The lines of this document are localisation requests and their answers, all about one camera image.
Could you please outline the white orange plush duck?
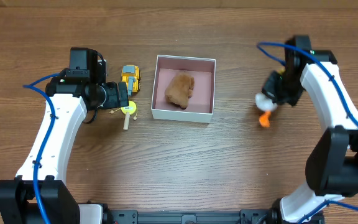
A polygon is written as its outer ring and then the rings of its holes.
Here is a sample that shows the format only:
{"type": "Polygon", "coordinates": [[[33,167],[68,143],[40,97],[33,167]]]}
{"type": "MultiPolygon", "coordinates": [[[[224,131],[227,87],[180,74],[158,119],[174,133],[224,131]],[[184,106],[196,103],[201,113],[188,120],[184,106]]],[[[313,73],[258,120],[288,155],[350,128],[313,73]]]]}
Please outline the white orange plush duck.
{"type": "Polygon", "coordinates": [[[259,123],[263,128],[270,127],[270,115],[278,107],[270,98],[266,97],[263,93],[258,93],[255,96],[256,107],[263,112],[259,116],[259,123]]]}

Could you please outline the yellow grey toy truck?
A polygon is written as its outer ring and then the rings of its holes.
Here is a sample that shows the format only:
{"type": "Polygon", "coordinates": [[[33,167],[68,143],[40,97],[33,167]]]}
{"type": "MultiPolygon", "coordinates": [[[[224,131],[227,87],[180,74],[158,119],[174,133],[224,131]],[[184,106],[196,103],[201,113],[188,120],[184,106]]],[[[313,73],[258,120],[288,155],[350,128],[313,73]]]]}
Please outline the yellow grey toy truck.
{"type": "Polygon", "coordinates": [[[121,72],[121,79],[127,85],[127,94],[132,96],[140,91],[141,72],[137,65],[124,65],[121,72]]]}

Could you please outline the brown plush toy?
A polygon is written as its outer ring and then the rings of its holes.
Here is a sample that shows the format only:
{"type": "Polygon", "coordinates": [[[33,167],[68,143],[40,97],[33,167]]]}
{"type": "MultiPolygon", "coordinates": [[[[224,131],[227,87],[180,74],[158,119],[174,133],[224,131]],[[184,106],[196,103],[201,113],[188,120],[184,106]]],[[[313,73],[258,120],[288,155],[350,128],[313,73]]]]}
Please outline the brown plush toy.
{"type": "Polygon", "coordinates": [[[166,102],[186,109],[189,99],[193,96],[194,85],[195,79],[190,74],[177,73],[165,90],[166,102]]]}

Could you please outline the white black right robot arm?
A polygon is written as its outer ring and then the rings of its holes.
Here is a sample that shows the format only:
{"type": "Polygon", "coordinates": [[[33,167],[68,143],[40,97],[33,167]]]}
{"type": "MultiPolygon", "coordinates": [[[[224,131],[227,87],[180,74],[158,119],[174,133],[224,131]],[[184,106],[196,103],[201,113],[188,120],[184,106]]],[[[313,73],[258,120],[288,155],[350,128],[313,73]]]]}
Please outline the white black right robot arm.
{"type": "Polygon", "coordinates": [[[283,72],[273,72],[256,94],[263,111],[259,123],[270,125],[278,106],[296,105],[306,91],[317,111],[323,135],[305,167],[305,182],[280,200],[265,216],[267,223],[310,223],[331,204],[358,194],[358,110],[354,106],[330,51],[284,45],[283,72]]]}

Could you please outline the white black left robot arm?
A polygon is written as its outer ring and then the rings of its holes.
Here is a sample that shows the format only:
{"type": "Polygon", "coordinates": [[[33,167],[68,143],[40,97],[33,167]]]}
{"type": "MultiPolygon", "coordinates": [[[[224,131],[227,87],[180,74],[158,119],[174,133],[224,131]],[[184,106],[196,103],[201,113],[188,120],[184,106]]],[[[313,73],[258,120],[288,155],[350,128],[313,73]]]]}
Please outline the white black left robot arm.
{"type": "Polygon", "coordinates": [[[76,134],[89,111],[128,106],[127,85],[107,82],[106,72],[65,68],[47,76],[45,114],[30,153],[14,179],[0,180],[4,223],[114,223],[103,203],[77,203],[66,187],[76,134]]]}

